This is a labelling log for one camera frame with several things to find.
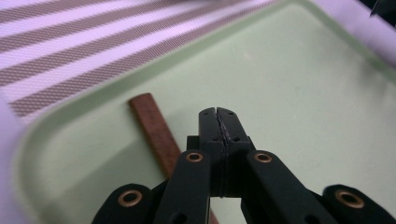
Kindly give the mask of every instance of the wooden bar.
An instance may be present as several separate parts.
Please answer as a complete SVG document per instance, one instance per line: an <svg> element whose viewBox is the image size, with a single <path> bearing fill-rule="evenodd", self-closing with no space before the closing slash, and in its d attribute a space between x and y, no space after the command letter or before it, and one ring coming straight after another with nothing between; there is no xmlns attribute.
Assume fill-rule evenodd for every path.
<svg viewBox="0 0 396 224"><path fill-rule="evenodd" d="M175 169L180 149L154 98L150 93L145 93L132 98L128 104L142 127L151 151L162 167L163 174L169 178ZM209 223L219 224L212 211L210 211Z"/></svg>

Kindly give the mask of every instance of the white table surface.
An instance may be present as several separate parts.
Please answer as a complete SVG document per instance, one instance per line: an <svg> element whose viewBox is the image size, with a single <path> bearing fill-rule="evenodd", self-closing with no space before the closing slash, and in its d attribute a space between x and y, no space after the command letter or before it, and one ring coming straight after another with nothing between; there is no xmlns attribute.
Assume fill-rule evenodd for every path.
<svg viewBox="0 0 396 224"><path fill-rule="evenodd" d="M355 0L315 0L361 43L396 68L396 30L379 18L369 18L369 10ZM11 163L15 147L26 126L15 116L0 92L0 222L28 223L15 202L11 186Z"/></svg>

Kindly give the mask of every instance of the tray surface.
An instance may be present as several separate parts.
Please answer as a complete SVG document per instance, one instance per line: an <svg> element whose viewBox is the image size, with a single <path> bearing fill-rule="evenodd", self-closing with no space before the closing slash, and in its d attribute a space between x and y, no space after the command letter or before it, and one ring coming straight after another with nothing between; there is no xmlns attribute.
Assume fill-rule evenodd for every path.
<svg viewBox="0 0 396 224"><path fill-rule="evenodd" d="M126 104L151 92L180 148L201 110L228 108L308 189L355 187L396 216L395 77L311 3L284 1L47 113L20 145L17 194L38 223L90 223L113 189L161 183ZM244 223L238 200L211 204Z"/></svg>

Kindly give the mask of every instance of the brass rivet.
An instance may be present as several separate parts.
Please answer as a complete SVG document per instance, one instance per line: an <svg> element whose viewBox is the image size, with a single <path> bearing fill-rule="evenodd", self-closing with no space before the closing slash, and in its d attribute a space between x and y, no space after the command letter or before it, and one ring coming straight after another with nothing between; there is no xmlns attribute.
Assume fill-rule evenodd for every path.
<svg viewBox="0 0 396 224"><path fill-rule="evenodd" d="M335 192L335 198L344 205L352 208L363 208L364 206L364 201L360 197L344 189L337 190Z"/></svg>
<svg viewBox="0 0 396 224"><path fill-rule="evenodd" d="M254 159L259 162L270 162L272 161L272 157L266 153L257 153L254 155Z"/></svg>
<svg viewBox="0 0 396 224"><path fill-rule="evenodd" d="M186 156L187 161L191 161L191 162L198 162L201 161L203 158L204 158L203 155L196 152L189 153Z"/></svg>
<svg viewBox="0 0 396 224"><path fill-rule="evenodd" d="M128 195L131 195L131 194L133 194L135 196L135 198L132 200L126 201L125 197ZM138 204L140 202L140 200L142 200L142 198L143 198L143 195L139 190L135 190L135 189L126 190L120 195L119 204L122 207L131 207L131 206Z"/></svg>

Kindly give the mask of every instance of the striped placemat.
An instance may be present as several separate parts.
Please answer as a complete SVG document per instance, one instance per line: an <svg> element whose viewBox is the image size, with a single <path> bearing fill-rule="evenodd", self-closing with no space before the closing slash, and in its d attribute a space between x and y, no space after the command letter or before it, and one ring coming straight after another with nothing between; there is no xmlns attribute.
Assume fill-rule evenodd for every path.
<svg viewBox="0 0 396 224"><path fill-rule="evenodd" d="M60 102L276 1L2 1L0 90L29 123Z"/></svg>

